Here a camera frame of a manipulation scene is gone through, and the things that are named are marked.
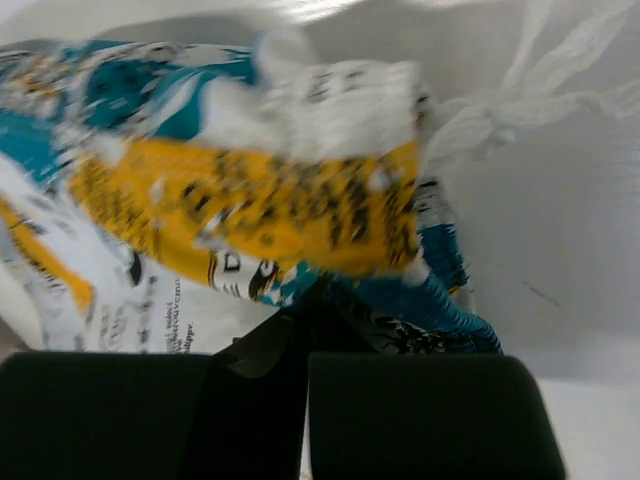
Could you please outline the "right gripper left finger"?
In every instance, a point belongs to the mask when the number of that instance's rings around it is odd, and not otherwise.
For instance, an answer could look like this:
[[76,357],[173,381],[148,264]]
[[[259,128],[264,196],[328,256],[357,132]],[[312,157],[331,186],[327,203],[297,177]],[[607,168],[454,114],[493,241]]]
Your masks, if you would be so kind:
[[214,355],[19,352],[5,479],[295,479],[306,330],[275,315]]

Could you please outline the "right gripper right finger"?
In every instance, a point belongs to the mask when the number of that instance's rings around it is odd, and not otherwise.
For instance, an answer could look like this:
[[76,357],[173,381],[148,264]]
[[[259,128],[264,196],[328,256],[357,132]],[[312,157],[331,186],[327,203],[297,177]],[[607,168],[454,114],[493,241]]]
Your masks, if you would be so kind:
[[518,359],[377,353],[328,309],[305,323],[311,478],[564,477],[540,388]]

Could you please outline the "colourful printed shorts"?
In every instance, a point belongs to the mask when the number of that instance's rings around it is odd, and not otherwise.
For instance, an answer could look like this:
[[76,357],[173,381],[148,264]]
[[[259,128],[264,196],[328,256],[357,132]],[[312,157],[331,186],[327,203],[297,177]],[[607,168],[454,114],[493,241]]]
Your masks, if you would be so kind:
[[223,299],[334,306],[382,351],[497,353],[439,184],[527,129],[639,109],[562,92],[623,27],[608,1],[536,64],[528,5],[484,95],[434,101],[412,61],[90,39],[1,54],[1,320],[34,350],[212,353]]

